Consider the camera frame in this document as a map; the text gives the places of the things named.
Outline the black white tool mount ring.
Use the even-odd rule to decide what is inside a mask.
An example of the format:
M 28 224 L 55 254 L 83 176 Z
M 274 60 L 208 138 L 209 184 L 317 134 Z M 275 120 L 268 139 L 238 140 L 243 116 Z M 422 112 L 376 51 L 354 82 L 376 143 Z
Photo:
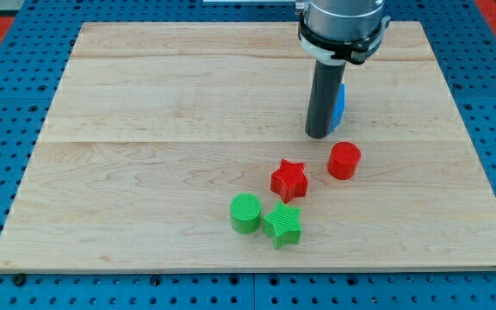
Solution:
M 302 16 L 298 25 L 298 38 L 301 47 L 325 65 L 338 66 L 346 61 L 361 65 L 379 49 L 390 22 L 391 16 L 386 15 L 380 19 L 379 26 L 366 37 L 341 41 L 316 34 L 306 25 Z

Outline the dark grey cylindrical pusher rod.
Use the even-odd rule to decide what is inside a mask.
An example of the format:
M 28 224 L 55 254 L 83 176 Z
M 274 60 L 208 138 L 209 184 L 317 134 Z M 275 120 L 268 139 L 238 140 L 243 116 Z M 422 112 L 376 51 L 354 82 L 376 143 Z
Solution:
M 312 138 L 323 139 L 330 134 L 329 127 L 344 70 L 345 62 L 330 66 L 316 61 L 305 126 L 306 134 Z

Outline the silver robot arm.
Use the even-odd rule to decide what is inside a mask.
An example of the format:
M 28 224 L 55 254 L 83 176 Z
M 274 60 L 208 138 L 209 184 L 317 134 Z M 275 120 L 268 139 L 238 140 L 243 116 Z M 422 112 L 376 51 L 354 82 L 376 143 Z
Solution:
M 391 18 L 383 0 L 299 0 L 298 38 L 315 57 L 305 131 L 315 139 L 338 125 L 340 93 L 348 63 L 361 65 L 379 48 Z

